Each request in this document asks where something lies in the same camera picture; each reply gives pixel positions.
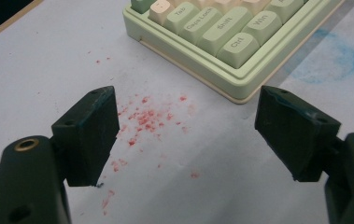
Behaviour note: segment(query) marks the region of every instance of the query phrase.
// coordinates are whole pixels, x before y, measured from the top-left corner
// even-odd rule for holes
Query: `blue ink smudge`
[[[311,51],[313,44],[316,46],[319,42],[323,42],[319,45],[322,49]],[[354,74],[354,49],[336,34],[319,29],[307,45],[290,58],[284,69],[293,77],[310,84],[340,81]]]

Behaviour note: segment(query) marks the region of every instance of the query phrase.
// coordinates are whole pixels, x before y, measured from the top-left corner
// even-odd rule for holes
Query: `light green keyboard case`
[[[128,5],[123,10],[127,34],[236,104],[246,103],[325,22],[344,0],[308,0],[240,68],[211,54],[148,19]]]

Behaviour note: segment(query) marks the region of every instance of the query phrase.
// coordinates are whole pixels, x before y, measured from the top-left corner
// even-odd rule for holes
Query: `keyboard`
[[[246,103],[344,0],[131,0],[127,34]]]

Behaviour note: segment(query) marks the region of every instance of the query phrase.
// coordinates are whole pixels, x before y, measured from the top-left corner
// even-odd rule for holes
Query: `green keycap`
[[[274,11],[284,24],[303,5],[303,0],[272,0],[265,10]]]
[[[216,56],[219,49],[253,18],[246,7],[235,7],[216,22],[197,43],[197,47]]]
[[[217,58],[233,68],[239,68],[258,49],[258,41],[252,35],[238,33],[220,49]]]
[[[179,35],[192,44],[196,44],[204,32],[221,17],[222,14],[214,7],[205,7],[184,25]]]
[[[143,14],[150,9],[150,6],[156,2],[156,0],[131,0],[131,8]]]
[[[275,12],[261,11],[244,27],[242,32],[253,35],[262,46],[281,26],[281,19]]]
[[[164,27],[179,35],[179,32],[183,29],[183,25],[191,20],[193,16],[197,15],[197,13],[199,13],[199,9],[194,4],[184,2],[168,14]]]

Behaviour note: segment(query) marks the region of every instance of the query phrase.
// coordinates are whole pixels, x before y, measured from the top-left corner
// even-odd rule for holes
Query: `brass insert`
[[[37,140],[36,138],[28,138],[23,141],[20,141],[14,147],[14,150],[16,150],[18,152],[28,151],[28,150],[33,149],[37,145],[39,145],[39,140]]]

